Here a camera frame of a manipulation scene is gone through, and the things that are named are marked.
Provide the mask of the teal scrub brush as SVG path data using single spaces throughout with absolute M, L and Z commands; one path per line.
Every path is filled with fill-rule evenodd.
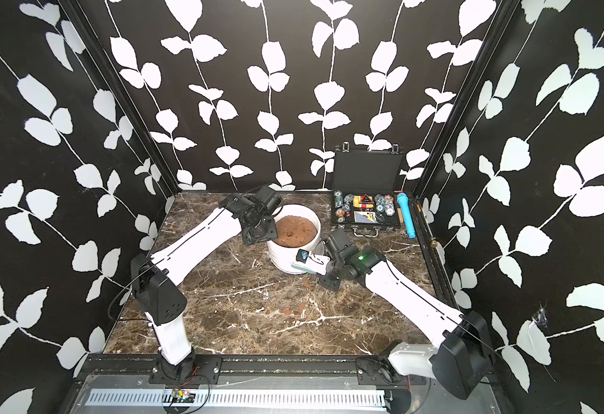
M 304 264 L 293 263 L 291 268 L 294 274 L 316 274 L 313 268 L 307 267 Z

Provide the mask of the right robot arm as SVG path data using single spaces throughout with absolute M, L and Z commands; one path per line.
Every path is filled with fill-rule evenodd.
M 324 241 L 324 255 L 309 255 L 319 283 L 339 288 L 352 280 L 383 298 L 407 317 L 430 341 L 428 345 L 400 343 L 386 355 L 386 364 L 401 376 L 435 379 L 447 392 L 466 400 L 495 364 L 495 351 L 486 320 L 476 312 L 464 314 L 413 283 L 373 248 L 360 250 L 341 229 Z

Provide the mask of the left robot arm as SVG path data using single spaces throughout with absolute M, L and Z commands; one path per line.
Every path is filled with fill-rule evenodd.
M 178 241 L 131 261 L 131 293 L 153 325 L 160 355 L 172 367 L 193 359 L 183 322 L 187 297 L 179 285 L 208 255 L 235 236 L 246 246 L 278 237 L 274 222 L 281 196 L 269 187 L 233 193 Z

